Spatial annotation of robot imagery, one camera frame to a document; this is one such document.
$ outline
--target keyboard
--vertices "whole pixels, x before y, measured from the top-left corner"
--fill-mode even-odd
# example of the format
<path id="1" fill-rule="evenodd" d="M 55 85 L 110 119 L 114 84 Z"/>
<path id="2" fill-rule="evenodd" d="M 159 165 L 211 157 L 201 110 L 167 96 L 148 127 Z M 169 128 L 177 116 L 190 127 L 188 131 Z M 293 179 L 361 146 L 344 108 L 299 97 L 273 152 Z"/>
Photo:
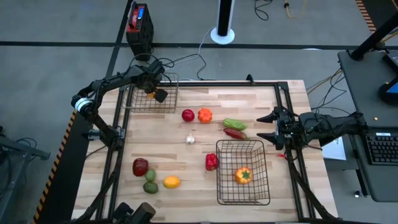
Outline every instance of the keyboard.
<path id="1" fill-rule="evenodd" d="M 365 137 L 368 159 L 371 165 L 398 166 L 398 136 Z"/>

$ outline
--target garlic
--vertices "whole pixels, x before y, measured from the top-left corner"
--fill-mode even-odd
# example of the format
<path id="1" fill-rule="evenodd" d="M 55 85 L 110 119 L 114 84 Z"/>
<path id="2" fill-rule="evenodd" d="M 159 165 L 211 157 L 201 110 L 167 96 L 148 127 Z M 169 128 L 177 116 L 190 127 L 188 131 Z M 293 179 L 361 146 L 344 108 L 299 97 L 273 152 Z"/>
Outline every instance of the garlic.
<path id="1" fill-rule="evenodd" d="M 187 136 L 187 140 L 186 140 L 187 144 L 193 144 L 195 143 L 195 138 L 193 138 L 192 134 L 189 133 L 189 135 Z"/>

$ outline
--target red chili pepper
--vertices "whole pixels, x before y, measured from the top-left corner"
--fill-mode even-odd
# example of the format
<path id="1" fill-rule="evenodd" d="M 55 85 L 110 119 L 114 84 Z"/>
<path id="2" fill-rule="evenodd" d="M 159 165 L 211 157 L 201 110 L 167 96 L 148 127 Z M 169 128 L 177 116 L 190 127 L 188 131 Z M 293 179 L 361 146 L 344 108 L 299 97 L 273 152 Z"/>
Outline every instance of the red chili pepper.
<path id="1" fill-rule="evenodd" d="M 143 158 L 137 158 L 134 160 L 132 163 L 132 173 L 136 177 L 141 177 L 145 175 L 145 173 L 148 171 L 148 161 Z"/>
<path id="2" fill-rule="evenodd" d="M 211 153 L 206 155 L 206 160 L 205 160 L 205 167 L 206 170 L 212 171 L 214 169 L 217 169 L 218 167 L 218 159 L 216 154 Z"/>
<path id="3" fill-rule="evenodd" d="M 249 139 L 248 136 L 246 134 L 244 134 L 243 132 L 235 130 L 235 129 L 232 129 L 232 128 L 224 128 L 224 132 L 227 135 L 229 135 L 229 136 L 231 136 L 232 138 L 235 138 L 235 139 L 242 139 L 242 140 Z"/>

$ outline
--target wooden tabletop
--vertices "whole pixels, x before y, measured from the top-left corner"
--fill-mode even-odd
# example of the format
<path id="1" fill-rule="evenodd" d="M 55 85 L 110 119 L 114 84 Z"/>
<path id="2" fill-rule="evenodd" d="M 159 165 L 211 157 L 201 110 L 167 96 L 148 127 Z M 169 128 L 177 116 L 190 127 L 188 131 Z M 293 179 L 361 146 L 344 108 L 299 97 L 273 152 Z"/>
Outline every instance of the wooden tabletop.
<path id="1" fill-rule="evenodd" d="M 288 83 L 294 112 L 300 114 L 310 111 L 304 82 L 294 80 Z M 117 90 L 107 93 L 100 108 L 100 115 L 108 124 L 112 123 L 117 97 Z M 275 130 L 275 124 L 256 122 L 257 118 L 269 114 L 274 106 L 273 87 L 180 87 L 174 114 L 131 113 L 116 206 L 126 202 L 136 209 L 142 202 L 148 202 L 156 209 L 153 222 L 297 221 L 287 162 L 277 156 L 283 151 L 276 151 L 272 144 L 256 136 L 257 133 Z M 201 108 L 209 108 L 213 112 L 213 121 L 201 124 L 195 118 L 193 122 L 185 123 L 181 113 L 188 108 L 196 115 Z M 264 143 L 271 195 L 269 205 L 220 205 L 217 202 L 216 171 L 205 170 L 205 156 L 216 151 L 218 140 L 231 139 L 222 132 L 225 118 L 243 121 L 248 125 L 244 132 L 251 139 Z M 189 133 L 195 138 L 195 144 L 186 144 L 185 138 Z M 310 145 L 319 146 L 319 143 L 313 141 Z M 94 141 L 90 143 L 88 152 L 101 146 L 101 142 Z M 312 191 L 326 209 L 337 216 L 322 152 L 306 148 L 303 156 Z M 156 170 L 157 194 L 145 193 L 142 189 L 145 178 L 132 174 L 132 162 L 138 157 L 147 159 L 150 167 Z M 84 212 L 99 192 L 105 158 L 104 149 L 86 160 L 73 211 L 74 218 Z M 178 188 L 166 189 L 162 185 L 162 180 L 169 175 L 181 179 Z M 308 216 L 302 192 L 300 197 Z"/>

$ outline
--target red apple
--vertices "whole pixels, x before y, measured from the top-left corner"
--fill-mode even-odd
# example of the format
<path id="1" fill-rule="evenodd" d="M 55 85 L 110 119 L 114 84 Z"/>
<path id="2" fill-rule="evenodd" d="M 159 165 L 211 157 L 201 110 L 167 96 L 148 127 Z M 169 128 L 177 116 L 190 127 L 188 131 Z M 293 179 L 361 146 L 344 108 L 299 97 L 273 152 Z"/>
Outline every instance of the red apple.
<path id="1" fill-rule="evenodd" d="M 195 119 L 195 114 L 192 110 L 187 109 L 182 112 L 181 117 L 184 121 L 191 122 Z"/>

